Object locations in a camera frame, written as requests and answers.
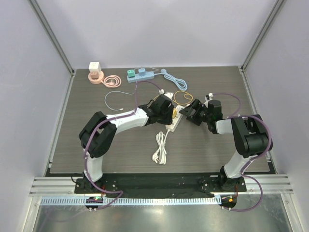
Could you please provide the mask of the white power strip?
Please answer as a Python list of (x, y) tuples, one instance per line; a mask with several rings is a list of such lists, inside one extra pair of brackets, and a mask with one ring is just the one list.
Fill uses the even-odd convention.
[(165, 165), (167, 162), (167, 151), (166, 151), (166, 141), (167, 141), (167, 137), (170, 133), (174, 132), (180, 122), (180, 120), (182, 119), (182, 114), (180, 113), (180, 111), (184, 108), (184, 106), (177, 106), (176, 109), (178, 111), (178, 117), (176, 119), (176, 122), (173, 125), (166, 125), (166, 132), (162, 132), (160, 131), (157, 135), (156, 135), (156, 142), (158, 145), (158, 149), (153, 153), (152, 155), (152, 160), (159, 164), (159, 165)]

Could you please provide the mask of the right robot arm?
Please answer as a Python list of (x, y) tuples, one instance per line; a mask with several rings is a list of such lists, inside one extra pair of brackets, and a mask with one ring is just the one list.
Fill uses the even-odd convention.
[(199, 180), (204, 193), (245, 191), (244, 171), (250, 164), (272, 148), (272, 139), (260, 115), (223, 118), (221, 102), (209, 99), (205, 103), (194, 100), (180, 110), (180, 114), (195, 125), (206, 123), (213, 134), (232, 134), (235, 153), (222, 166), (217, 177)]

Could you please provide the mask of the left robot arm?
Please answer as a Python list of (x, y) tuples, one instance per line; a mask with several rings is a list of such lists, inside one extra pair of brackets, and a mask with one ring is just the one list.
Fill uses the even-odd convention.
[(115, 135), (136, 127), (151, 124), (170, 125), (173, 115), (173, 93), (160, 94), (156, 100), (137, 106), (134, 110), (116, 115), (96, 112), (79, 133), (84, 149), (85, 187), (92, 193), (102, 189), (102, 162)]

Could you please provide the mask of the yellow charger with cable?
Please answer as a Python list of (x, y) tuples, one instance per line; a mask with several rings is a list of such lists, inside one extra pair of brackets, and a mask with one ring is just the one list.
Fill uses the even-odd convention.
[(188, 104), (190, 104), (193, 101), (193, 95), (191, 95), (190, 93), (183, 91), (183, 90), (178, 90), (176, 92), (173, 93), (173, 105), (174, 105), (174, 109), (173, 109), (173, 113), (172, 113), (172, 118), (174, 119), (177, 115), (177, 106), (186, 106)]

